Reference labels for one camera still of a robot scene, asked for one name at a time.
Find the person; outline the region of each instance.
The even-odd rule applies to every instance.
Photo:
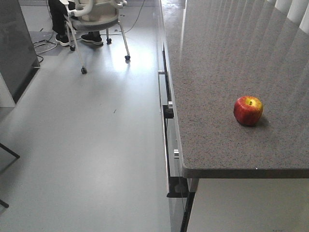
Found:
[[[69,1],[69,10],[75,9],[74,0]],[[69,46],[69,39],[66,35],[65,28],[65,17],[64,15],[68,15],[67,9],[64,4],[60,2],[60,0],[48,0],[50,14],[52,16],[53,22],[53,31],[57,33],[56,42],[61,46]],[[82,40],[87,43],[92,43],[95,45],[103,44],[102,38],[100,36],[99,31],[89,32],[86,35],[82,35]]]

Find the office chair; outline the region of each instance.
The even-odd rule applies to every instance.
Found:
[[[119,9],[126,6],[125,0],[75,0],[75,10],[69,10],[69,2],[67,0],[60,0],[66,7],[68,16],[66,17],[67,22],[67,33],[70,42],[70,49],[74,51],[75,48],[78,52],[78,56],[82,65],[82,74],[87,73],[84,61],[82,59],[78,44],[76,42],[76,31],[100,31],[106,30],[106,41],[107,44],[112,42],[109,38],[108,29],[116,24],[120,26],[122,37],[126,47],[126,60],[130,60],[130,53],[126,43],[125,32],[122,24],[119,20]],[[71,45],[70,33],[71,30],[75,46]]]
[[[5,145],[3,145],[2,143],[0,143],[0,147],[2,149],[4,149],[5,151],[9,152],[12,156],[15,156],[17,159],[20,158],[20,156],[18,154],[16,154],[15,152],[13,152],[11,149],[7,148]],[[8,208],[9,204],[0,200],[0,205],[2,205],[4,208]]]

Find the countertop edge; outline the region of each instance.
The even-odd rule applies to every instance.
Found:
[[[309,178],[309,169],[190,169],[183,167],[182,176],[184,178],[277,178],[277,179],[302,179]]]

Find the red apple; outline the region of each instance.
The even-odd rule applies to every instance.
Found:
[[[263,112],[263,104],[252,96],[238,98],[234,105],[234,116],[242,125],[254,126]]]

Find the sneaker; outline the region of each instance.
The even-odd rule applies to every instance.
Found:
[[[101,44],[103,44],[101,36],[94,37],[92,32],[89,32],[86,35],[82,35],[82,41],[85,41],[86,43],[92,43],[94,45],[101,45]]]
[[[59,34],[56,35],[56,42],[57,44],[61,44],[61,46],[65,47],[65,46],[69,46],[69,39],[67,37],[67,35],[65,37],[60,37]]]

